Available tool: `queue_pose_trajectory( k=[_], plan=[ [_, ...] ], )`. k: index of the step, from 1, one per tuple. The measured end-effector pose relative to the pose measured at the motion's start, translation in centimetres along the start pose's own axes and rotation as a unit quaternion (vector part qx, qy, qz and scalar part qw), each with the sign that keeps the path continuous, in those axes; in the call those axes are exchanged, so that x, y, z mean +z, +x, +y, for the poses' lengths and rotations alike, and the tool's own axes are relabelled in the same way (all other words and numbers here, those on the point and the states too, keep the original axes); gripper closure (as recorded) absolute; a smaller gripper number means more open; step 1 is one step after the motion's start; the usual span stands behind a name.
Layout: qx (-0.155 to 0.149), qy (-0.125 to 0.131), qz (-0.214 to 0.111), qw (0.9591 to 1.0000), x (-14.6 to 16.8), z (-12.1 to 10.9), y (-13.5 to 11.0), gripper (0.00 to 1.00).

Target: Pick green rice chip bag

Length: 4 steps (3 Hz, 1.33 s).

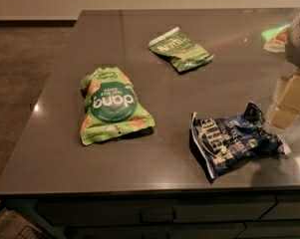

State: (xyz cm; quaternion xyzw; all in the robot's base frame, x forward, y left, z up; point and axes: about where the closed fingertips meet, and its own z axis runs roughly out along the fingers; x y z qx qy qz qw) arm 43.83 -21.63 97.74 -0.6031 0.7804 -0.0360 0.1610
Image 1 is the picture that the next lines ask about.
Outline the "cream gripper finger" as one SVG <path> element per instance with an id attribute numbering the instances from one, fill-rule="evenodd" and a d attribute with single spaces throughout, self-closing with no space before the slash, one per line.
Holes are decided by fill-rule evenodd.
<path id="1" fill-rule="evenodd" d="M 268 121 L 275 127 L 287 128 L 300 117 L 300 69 L 277 81 Z"/>

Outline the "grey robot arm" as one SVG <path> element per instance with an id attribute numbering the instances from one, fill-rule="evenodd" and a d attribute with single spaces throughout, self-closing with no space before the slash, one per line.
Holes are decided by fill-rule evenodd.
<path id="1" fill-rule="evenodd" d="M 287 31 L 285 55 L 297 71 L 277 82 L 267 119 L 269 124 L 278 128 L 287 128 L 300 117 L 300 12 Z"/>

